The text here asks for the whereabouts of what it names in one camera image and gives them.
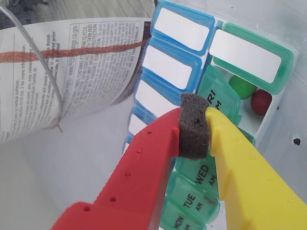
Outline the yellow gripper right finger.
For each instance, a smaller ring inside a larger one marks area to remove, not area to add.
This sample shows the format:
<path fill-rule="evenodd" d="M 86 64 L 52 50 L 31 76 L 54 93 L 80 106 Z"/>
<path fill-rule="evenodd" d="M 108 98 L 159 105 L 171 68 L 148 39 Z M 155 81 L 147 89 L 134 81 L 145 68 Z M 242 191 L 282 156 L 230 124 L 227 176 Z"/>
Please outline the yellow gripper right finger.
<path fill-rule="evenodd" d="M 305 230 L 307 206 L 220 111 L 205 112 L 229 230 Z"/>

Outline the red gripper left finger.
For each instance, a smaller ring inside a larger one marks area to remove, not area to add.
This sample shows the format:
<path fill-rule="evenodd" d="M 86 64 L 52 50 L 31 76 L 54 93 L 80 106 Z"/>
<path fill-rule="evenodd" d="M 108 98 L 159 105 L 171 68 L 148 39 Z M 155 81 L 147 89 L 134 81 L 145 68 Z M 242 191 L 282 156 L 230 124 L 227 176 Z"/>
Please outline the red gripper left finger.
<path fill-rule="evenodd" d="M 134 136 L 93 203 L 77 202 L 53 225 L 55 230 L 156 230 L 159 228 L 171 162 L 207 156 L 208 101 L 181 94 L 181 105 Z"/>

